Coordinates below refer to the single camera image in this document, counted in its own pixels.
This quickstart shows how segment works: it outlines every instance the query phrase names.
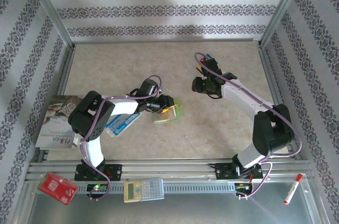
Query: calculator screen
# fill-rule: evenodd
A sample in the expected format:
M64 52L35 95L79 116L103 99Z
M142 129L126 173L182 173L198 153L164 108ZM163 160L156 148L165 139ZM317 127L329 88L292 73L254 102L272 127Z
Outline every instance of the calculator screen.
M134 199L134 189L133 189L133 184L129 183L128 184L128 199Z

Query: red marker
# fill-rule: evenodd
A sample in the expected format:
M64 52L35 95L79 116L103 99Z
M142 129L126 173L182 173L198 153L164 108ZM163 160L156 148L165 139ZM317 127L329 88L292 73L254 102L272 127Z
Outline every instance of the red marker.
M298 185L299 185L301 179L302 179L302 174L298 174L298 176L297 176L295 182L293 183L292 188L290 189L290 191L289 191L289 193L288 193L288 195L287 195L287 197L286 197L286 199L285 199L285 201L284 201L284 204L289 204L289 203L290 203L290 201L291 201L293 195L295 194L295 192L296 192L296 190L297 190L297 187L298 187Z

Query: book cover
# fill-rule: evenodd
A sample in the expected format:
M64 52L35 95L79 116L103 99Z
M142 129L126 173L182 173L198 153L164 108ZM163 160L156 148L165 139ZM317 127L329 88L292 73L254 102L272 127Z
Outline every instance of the book cover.
M48 105L36 147L42 150L75 148L78 137L68 124L68 117L82 96L54 95Z

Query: patterned wallpaper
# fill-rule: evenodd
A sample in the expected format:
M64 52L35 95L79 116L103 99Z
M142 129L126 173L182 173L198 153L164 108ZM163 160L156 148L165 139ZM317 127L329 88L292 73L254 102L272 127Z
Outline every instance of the patterned wallpaper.
M52 0L74 42L259 40L279 0Z
M0 223L11 223L68 53L39 0L0 0Z
M331 223L339 223L339 0L293 0L266 46Z

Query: calculator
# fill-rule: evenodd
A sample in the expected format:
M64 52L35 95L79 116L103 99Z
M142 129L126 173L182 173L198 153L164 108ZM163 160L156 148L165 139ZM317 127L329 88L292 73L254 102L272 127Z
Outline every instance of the calculator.
M123 185L125 203L164 199L162 178L128 181Z

